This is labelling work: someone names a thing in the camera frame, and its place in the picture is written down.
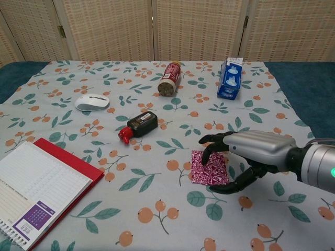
white computer mouse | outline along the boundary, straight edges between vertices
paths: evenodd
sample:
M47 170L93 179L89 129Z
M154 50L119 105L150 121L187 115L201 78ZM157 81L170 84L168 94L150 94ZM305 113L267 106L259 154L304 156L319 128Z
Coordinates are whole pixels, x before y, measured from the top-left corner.
M109 98L99 94L86 94L78 98L74 105L80 111L98 111L109 106Z

notebook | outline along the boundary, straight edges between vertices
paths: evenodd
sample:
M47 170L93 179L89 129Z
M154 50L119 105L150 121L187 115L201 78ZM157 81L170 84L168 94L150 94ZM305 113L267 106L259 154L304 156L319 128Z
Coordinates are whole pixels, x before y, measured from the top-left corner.
M0 161L0 231L33 249L103 172L40 138Z

wicker folding screen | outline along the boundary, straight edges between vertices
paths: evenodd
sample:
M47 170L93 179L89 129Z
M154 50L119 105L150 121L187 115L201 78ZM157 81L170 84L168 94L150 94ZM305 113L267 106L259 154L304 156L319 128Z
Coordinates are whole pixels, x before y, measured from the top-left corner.
M27 61L69 59L52 1L0 1L0 9Z
M152 1L155 59L221 61L237 56L243 0Z
M153 60L151 0L62 0L77 60Z
M22 54L0 13L0 67L23 60Z
M327 61L335 0L258 0L240 55L248 61Z

milk carton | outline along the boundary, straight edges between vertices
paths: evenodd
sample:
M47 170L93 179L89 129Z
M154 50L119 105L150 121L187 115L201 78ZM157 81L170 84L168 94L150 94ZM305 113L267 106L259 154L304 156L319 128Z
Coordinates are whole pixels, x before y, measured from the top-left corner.
M221 65L217 96L235 100L241 86L243 58L227 58Z

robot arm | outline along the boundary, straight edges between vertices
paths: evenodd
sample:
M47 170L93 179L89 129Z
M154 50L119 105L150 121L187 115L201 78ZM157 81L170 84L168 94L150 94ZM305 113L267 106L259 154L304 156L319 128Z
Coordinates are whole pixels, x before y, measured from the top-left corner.
M267 172L291 171L303 183L335 193L335 148L308 144L298 148L293 138L263 132L227 132L206 135L200 144L213 142L203 153L205 165L212 152L230 151L246 159L251 166L235 181L210 186L217 193L231 194L243 190Z

